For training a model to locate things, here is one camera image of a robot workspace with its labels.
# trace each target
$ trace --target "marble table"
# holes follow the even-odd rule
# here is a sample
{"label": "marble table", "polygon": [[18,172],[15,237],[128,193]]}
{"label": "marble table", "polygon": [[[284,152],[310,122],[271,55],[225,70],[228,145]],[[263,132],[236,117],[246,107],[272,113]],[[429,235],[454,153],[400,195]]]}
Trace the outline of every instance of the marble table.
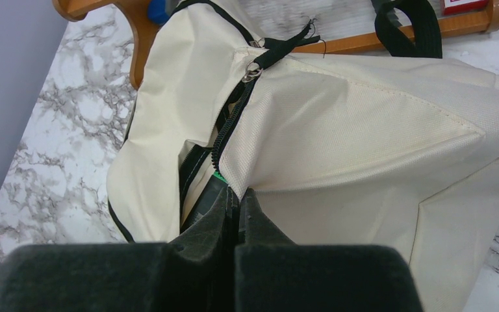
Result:
{"label": "marble table", "polygon": [[[276,38],[301,29],[302,15],[319,18],[327,40],[343,33],[332,12],[344,8],[334,0],[241,2]],[[443,44],[444,57],[499,73],[499,31]],[[0,191],[0,259],[24,244],[123,241],[105,181],[136,96],[132,53],[129,24],[112,6],[68,25]],[[465,311],[499,311],[499,230]]]}

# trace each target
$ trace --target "red and white box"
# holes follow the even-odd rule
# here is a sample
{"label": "red and white box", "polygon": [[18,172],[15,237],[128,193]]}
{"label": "red and white box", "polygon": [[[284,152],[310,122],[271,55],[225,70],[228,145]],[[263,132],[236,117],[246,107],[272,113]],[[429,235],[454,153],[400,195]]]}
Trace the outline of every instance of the red and white box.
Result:
{"label": "red and white box", "polygon": [[484,8],[489,0],[441,0],[442,15],[464,13]]}

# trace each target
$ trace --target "brown wooden frame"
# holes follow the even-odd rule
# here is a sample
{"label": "brown wooden frame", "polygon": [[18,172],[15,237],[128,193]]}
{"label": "brown wooden frame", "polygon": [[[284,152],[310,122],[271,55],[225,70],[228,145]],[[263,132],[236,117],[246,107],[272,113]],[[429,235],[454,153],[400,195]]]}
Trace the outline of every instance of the brown wooden frame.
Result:
{"label": "brown wooden frame", "polygon": [[[134,51],[129,78],[136,89],[142,82],[144,65],[150,47],[160,29],[146,17],[149,2],[150,0],[53,0],[58,13],[69,21],[81,21],[87,13],[105,5],[116,5],[123,12],[133,30]],[[499,29],[499,0],[490,0],[484,10],[442,18],[439,20],[439,27],[443,38],[474,32],[497,31]],[[412,26],[403,26],[400,29],[410,39],[414,39]],[[326,53],[329,54],[352,54],[377,49],[383,49],[383,46],[374,32],[331,40],[326,44]],[[298,47],[294,52],[324,53],[324,44]]]}

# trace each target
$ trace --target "bag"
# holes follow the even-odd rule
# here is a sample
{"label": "bag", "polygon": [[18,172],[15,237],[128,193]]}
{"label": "bag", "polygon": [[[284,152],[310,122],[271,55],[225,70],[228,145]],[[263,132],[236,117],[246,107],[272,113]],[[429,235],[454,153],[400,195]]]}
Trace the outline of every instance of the bag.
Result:
{"label": "bag", "polygon": [[[218,171],[294,242],[392,246],[426,311],[461,311],[499,225],[499,75],[439,59],[426,3],[379,11],[377,35],[400,57],[323,57],[289,53],[312,23],[271,40],[236,1],[183,1],[109,170],[126,239],[174,239]],[[393,7],[415,45],[390,26]]]}

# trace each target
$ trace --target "cream canvas bag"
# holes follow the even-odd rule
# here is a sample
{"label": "cream canvas bag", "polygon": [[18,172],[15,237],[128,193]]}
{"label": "cream canvas bag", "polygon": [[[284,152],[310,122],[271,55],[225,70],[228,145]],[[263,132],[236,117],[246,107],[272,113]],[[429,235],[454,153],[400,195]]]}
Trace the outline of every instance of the cream canvas bag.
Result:
{"label": "cream canvas bag", "polygon": [[217,171],[294,242],[392,246],[426,311],[461,311],[499,224],[499,75],[429,58],[439,30],[421,25],[416,46],[378,30],[413,58],[323,58],[288,53],[311,24],[264,48],[236,1],[182,2],[109,171],[126,238],[174,239]]}

